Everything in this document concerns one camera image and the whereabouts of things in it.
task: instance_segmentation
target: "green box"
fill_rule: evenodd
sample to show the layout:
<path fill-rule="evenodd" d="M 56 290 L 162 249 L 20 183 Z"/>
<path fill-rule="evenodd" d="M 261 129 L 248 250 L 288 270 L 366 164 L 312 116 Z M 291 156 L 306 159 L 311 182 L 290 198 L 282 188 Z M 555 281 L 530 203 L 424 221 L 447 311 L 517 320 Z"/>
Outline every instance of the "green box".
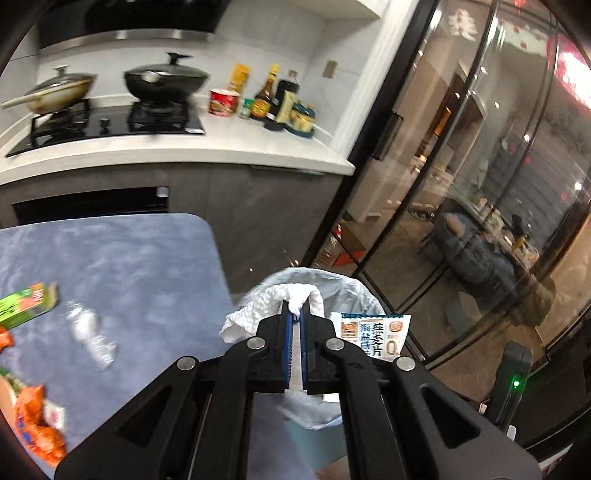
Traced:
<path fill-rule="evenodd" d="M 10 330 L 56 306 L 57 284 L 35 283 L 0 300 L 0 327 Z"/>

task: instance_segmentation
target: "metal bolt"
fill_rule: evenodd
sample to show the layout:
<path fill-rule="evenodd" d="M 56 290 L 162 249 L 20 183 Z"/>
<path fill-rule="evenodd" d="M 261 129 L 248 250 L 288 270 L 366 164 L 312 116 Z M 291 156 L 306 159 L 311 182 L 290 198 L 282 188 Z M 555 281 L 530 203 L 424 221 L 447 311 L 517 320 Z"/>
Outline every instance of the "metal bolt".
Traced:
<path fill-rule="evenodd" d="M 328 350 L 332 350 L 333 352 L 338 352 L 339 350 L 345 348 L 345 342 L 340 338 L 329 338 L 326 341 L 326 348 Z"/>
<path fill-rule="evenodd" d="M 246 345 L 251 350 L 260 350 L 261 348 L 265 348 L 265 339 L 261 337 L 252 337 L 249 338 L 246 342 Z"/>
<path fill-rule="evenodd" d="M 195 359 L 192 356 L 184 356 L 179 358 L 177 362 L 177 367 L 180 370 L 191 370 L 195 365 Z"/>
<path fill-rule="evenodd" d="M 396 366 L 400 370 L 404 370 L 405 372 L 410 372 L 417 364 L 414 362 L 412 358 L 409 356 L 401 356 L 396 360 Z"/>

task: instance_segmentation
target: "kitchen cabinet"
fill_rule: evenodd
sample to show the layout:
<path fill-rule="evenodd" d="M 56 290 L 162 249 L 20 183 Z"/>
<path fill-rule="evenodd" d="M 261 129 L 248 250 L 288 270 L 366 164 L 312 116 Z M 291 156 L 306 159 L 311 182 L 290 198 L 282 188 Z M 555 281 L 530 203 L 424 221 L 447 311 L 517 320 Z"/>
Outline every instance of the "kitchen cabinet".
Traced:
<path fill-rule="evenodd" d="M 377 20 L 384 14 L 389 0 L 287 0 L 329 20 L 360 18 Z"/>
<path fill-rule="evenodd" d="M 168 211 L 205 218 L 232 293 L 302 259 L 342 176 L 237 164 L 160 163 L 78 168 L 0 186 L 0 225 L 14 203 L 58 195 L 168 187 Z"/>

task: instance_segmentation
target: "blue tablecloth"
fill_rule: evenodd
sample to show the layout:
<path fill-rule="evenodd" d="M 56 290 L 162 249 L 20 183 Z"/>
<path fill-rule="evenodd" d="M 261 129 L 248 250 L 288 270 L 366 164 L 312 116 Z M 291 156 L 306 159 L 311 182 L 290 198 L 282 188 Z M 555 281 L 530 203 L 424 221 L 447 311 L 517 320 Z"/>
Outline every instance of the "blue tablecloth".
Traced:
<path fill-rule="evenodd" d="M 114 216 L 0 230 L 0 297 L 39 281 L 57 282 L 61 302 L 11 331 L 16 345 L 0 365 L 45 385 L 47 397 L 66 408 L 68 451 L 178 357 L 209 359 L 228 348 L 218 332 L 232 301 L 212 231 L 199 217 Z M 117 342 L 107 370 L 73 339 L 63 316 L 69 299 L 94 309 L 101 333 Z M 257 398 L 249 477 L 313 478 L 290 442 L 271 403 Z M 35 460 L 52 478 L 53 469 Z"/>

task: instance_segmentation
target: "pan lid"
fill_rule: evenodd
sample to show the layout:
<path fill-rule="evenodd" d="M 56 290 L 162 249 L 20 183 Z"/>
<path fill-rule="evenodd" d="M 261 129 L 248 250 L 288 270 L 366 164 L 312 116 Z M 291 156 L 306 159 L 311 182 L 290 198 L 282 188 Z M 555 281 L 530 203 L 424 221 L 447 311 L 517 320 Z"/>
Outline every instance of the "pan lid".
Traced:
<path fill-rule="evenodd" d="M 191 55 L 181 55 L 180 53 L 167 52 L 170 56 L 169 63 L 159 63 L 155 65 L 143 65 L 125 72 L 126 75 L 142 75 L 146 72 L 154 72 L 160 76 L 191 77 L 191 78 L 209 78 L 209 74 L 203 70 L 186 65 L 179 65 L 180 59 L 190 59 Z"/>
<path fill-rule="evenodd" d="M 40 83 L 33 90 L 28 92 L 28 94 L 41 92 L 48 88 L 58 87 L 61 85 L 65 87 L 72 83 L 92 82 L 96 78 L 96 74 L 94 73 L 66 73 L 66 69 L 68 67 L 69 65 L 61 65 L 59 67 L 54 67 L 54 70 L 57 72 L 57 75 L 55 77 L 50 78 L 49 80 L 46 80 L 45 82 Z"/>

